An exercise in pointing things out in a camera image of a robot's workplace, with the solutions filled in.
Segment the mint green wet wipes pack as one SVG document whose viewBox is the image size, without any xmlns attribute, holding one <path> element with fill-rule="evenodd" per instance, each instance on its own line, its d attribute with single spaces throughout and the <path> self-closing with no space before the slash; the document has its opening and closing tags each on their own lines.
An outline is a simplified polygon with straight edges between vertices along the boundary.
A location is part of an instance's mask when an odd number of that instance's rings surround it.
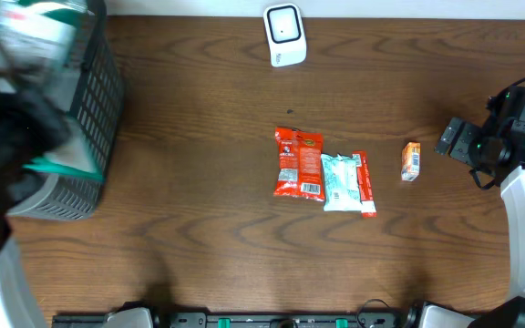
<svg viewBox="0 0 525 328">
<path fill-rule="evenodd" d="M 324 172 L 324 211 L 361 211 L 362 201 L 354 159 L 321 155 Z"/>
</svg>

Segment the red Nescafe coffee pack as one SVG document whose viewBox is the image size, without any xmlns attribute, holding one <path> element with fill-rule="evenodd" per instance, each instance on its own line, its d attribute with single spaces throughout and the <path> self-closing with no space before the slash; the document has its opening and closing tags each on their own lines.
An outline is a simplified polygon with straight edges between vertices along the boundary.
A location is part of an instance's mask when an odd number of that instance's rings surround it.
<svg viewBox="0 0 525 328">
<path fill-rule="evenodd" d="M 320 133 L 276 128 L 279 175 L 274 196 L 325 201 L 322 178 L 324 138 Z"/>
</svg>

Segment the orange tissue packet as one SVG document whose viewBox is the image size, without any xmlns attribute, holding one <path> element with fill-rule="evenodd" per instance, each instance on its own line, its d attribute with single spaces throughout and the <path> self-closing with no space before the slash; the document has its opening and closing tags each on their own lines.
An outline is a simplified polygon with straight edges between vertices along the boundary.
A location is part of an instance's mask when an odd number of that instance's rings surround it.
<svg viewBox="0 0 525 328">
<path fill-rule="evenodd" d="M 420 173 L 421 144 L 408 142 L 402 150 L 401 179 L 413 181 Z"/>
</svg>

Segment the red Nescafe stick sachet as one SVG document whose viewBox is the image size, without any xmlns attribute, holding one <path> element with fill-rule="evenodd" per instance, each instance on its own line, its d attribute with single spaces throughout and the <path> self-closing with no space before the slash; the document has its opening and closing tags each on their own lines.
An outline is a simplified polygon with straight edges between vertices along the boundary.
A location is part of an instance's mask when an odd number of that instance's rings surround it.
<svg viewBox="0 0 525 328">
<path fill-rule="evenodd" d="M 353 159 L 356 164 L 356 173 L 362 203 L 362 216 L 364 218 L 375 218 L 377 212 L 372 191 L 371 176 L 367 163 L 367 153 L 363 150 L 355 151 L 353 153 Z"/>
</svg>

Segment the green white 3M package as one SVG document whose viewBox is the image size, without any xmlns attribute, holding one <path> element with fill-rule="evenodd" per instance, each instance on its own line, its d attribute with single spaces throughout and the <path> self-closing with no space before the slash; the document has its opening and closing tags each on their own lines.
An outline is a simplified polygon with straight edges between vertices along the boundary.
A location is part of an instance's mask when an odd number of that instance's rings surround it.
<svg viewBox="0 0 525 328">
<path fill-rule="evenodd" d="M 103 179 L 69 112 L 99 20 L 85 1 L 0 1 L 0 170 Z"/>
</svg>

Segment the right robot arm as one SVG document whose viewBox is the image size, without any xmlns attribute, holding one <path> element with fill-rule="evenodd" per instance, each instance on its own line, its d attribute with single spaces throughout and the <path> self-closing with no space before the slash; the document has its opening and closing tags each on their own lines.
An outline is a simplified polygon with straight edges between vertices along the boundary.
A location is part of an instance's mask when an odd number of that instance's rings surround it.
<svg viewBox="0 0 525 328">
<path fill-rule="evenodd" d="M 405 327 L 525 327 L 525 131 L 515 120 L 486 125 L 469 146 L 469 163 L 489 169 L 500 187 L 509 224 L 508 300 L 481 316 L 467 316 L 432 302 L 410 309 Z"/>
</svg>

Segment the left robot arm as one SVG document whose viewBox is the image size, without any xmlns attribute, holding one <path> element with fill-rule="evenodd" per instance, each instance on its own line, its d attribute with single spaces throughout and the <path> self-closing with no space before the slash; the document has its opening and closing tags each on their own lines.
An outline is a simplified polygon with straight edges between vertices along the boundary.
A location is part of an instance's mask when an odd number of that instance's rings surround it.
<svg viewBox="0 0 525 328">
<path fill-rule="evenodd" d="M 48 325 L 29 289 L 6 214 L 40 188 L 26 164 L 71 137 L 65 111 L 43 88 L 21 78 L 0 49 L 0 327 Z"/>
</svg>

